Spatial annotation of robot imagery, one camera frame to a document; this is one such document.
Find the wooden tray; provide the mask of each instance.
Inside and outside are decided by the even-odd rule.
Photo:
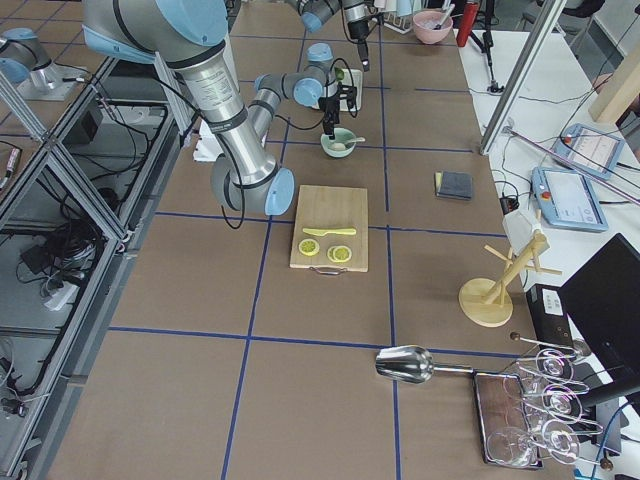
[[[354,227],[355,235],[334,235],[314,237],[302,231],[303,228],[345,228]],[[344,268],[346,271],[366,272],[369,270],[369,218],[367,190],[365,188],[322,187],[300,185],[296,222],[291,244],[291,268]],[[298,251],[298,244],[304,238],[313,238],[320,244],[320,252],[308,257]],[[327,258],[327,250],[333,245],[351,248],[351,260],[333,263]]]

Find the black box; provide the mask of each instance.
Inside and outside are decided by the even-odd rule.
[[[560,302],[559,289],[536,284],[527,291],[527,303],[538,340],[573,347],[569,318]]]

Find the light blue robot joint cap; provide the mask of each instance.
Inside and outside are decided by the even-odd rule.
[[[300,19],[302,20],[302,24],[304,28],[306,28],[307,32],[313,33],[322,28],[322,20],[320,20],[317,15],[314,15],[311,12],[304,12],[300,15]]]
[[[229,31],[224,2],[156,0],[156,6],[176,32],[197,45],[218,45]]]
[[[307,50],[307,60],[310,62],[326,62],[333,59],[333,52],[328,43],[314,43]]]
[[[280,168],[267,192],[264,213],[267,215],[282,215],[286,212],[293,200],[295,187],[296,182],[291,170]]]
[[[300,105],[312,107],[318,103],[322,96],[322,84],[315,78],[303,78],[298,80],[293,89],[293,98]]]
[[[0,58],[0,71],[11,83],[22,83],[29,76],[29,69],[12,58]]]

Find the red bottle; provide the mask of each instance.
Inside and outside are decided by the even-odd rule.
[[[480,8],[480,4],[475,1],[467,2],[464,7],[464,12],[462,13],[462,21],[460,22],[458,36],[456,37],[456,43],[459,47],[464,47],[467,44],[467,39],[469,38],[469,34],[473,29],[473,24],[476,21],[478,8]]]

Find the pink bowl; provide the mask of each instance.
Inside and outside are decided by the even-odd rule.
[[[422,43],[426,45],[432,45],[438,43],[449,35],[451,28],[453,27],[453,20],[451,17],[447,18],[440,30],[433,30],[433,28],[425,28],[425,24],[436,24],[442,17],[442,12],[439,10],[423,10],[413,16],[413,32]]]

